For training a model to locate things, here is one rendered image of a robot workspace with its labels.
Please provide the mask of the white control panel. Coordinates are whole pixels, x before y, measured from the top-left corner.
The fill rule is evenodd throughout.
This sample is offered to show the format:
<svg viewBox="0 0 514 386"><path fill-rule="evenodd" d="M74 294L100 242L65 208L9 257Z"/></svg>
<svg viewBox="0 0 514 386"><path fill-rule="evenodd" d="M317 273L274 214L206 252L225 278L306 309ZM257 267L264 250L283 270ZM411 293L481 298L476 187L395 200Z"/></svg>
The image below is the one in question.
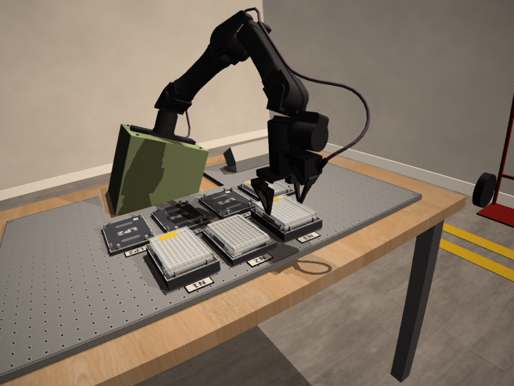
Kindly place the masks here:
<svg viewBox="0 0 514 386"><path fill-rule="evenodd" d="M225 151L225 167L241 172L269 163L268 138L251 143L236 145Z"/></svg>

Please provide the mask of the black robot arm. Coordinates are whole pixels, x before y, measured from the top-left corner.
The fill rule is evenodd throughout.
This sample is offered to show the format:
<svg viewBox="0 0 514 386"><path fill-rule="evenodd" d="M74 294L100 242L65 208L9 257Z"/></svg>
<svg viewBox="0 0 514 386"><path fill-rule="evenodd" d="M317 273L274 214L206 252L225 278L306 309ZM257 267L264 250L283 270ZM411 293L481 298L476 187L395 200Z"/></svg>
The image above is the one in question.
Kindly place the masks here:
<svg viewBox="0 0 514 386"><path fill-rule="evenodd" d="M268 98L266 109L285 115L274 115L267 122L268 144L286 147L286 150L269 149L271 173L277 176L293 173L301 186L313 185L322 173L322 156L311 151L325 148L329 118L306 111L309 94L302 81L286 67L260 24L243 10L217 26L202 56L163 89L154 105L159 109L154 128L131 125L130 130L195 145L193 139L174 134L177 114L183 115L188 110L197 92L216 74L249 56L264 85Z"/></svg>

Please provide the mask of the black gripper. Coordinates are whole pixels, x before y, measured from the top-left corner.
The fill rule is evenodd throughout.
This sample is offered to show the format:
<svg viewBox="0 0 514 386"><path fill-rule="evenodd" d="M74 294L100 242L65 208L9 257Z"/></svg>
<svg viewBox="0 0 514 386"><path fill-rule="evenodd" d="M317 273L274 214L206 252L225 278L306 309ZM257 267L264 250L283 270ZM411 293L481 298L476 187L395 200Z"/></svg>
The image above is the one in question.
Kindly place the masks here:
<svg viewBox="0 0 514 386"><path fill-rule="evenodd" d="M271 150L286 150L286 147L273 147L270 145L268 145L268 147ZM258 176L258 178L250 180L251 186L254 189L254 191L256 192L257 196L259 197L266 214L269 216L271 215L271 210L272 210L272 203L273 203L273 199L274 199L274 190L268 186L268 183L266 183L266 181L269 183L274 183L275 181L285 179L286 183L293 184L294 190L295 190L295 195L296 195L296 200L301 204L303 203L309 189L312 186L312 185L304 186L302 194L300 196L300 183L298 182L295 175L293 173L291 173L291 174L284 175L284 176L277 176L277 175L271 173L270 159L269 159L269 166L257 169L256 175Z"/></svg>

